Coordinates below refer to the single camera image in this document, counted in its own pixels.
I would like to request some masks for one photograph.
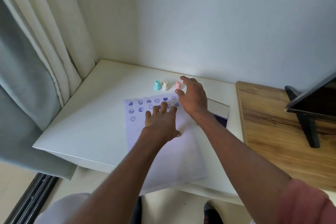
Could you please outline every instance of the person's right arm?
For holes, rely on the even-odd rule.
[[[231,184],[258,224],[278,221],[280,198],[292,178],[251,150],[208,111],[207,97],[196,79],[182,76],[187,93],[176,90],[185,111],[208,137]]]

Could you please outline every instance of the wood grain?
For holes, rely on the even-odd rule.
[[[336,124],[317,121],[321,147],[310,148],[285,90],[237,82],[244,142],[311,186],[336,191]]]

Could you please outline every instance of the person's left hand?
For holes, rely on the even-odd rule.
[[[156,105],[153,107],[153,114],[146,111],[145,128],[148,133],[154,134],[155,137],[162,138],[165,143],[175,137],[180,137],[181,133],[176,130],[176,111],[177,107],[172,106],[167,112],[167,103],[161,103],[161,109]]]

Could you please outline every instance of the pink sleeve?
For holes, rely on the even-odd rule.
[[[280,200],[279,224],[336,223],[336,207],[322,190],[293,179]]]

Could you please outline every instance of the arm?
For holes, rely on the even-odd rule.
[[[181,135],[176,130],[176,110],[172,106],[167,112],[167,103],[162,102],[160,111],[154,106],[153,115],[146,112],[146,127],[132,150],[66,224],[130,222],[155,156],[166,142]]]
[[[208,137],[230,182],[256,223],[277,223],[280,197],[291,177],[251,150],[208,112],[207,97],[196,79],[182,76],[187,93],[176,90],[185,111]]]

